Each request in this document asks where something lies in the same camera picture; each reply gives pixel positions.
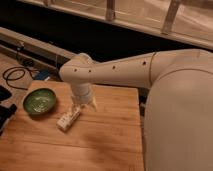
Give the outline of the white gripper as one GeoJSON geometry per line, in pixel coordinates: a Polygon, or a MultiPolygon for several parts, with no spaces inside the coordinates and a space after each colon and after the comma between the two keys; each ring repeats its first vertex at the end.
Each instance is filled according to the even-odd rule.
{"type": "Polygon", "coordinates": [[[72,105],[72,113],[80,112],[79,105],[90,105],[94,111],[97,111],[97,103],[93,95],[92,86],[90,83],[72,84],[72,99],[75,104],[72,105]]]}

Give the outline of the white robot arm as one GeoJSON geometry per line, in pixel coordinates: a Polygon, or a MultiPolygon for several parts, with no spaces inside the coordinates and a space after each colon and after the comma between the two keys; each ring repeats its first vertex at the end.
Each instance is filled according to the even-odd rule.
{"type": "Polygon", "coordinates": [[[59,74],[80,104],[93,99],[92,84],[149,90],[146,171],[213,171],[213,52],[170,50],[102,63],[80,53],[59,74]]]}

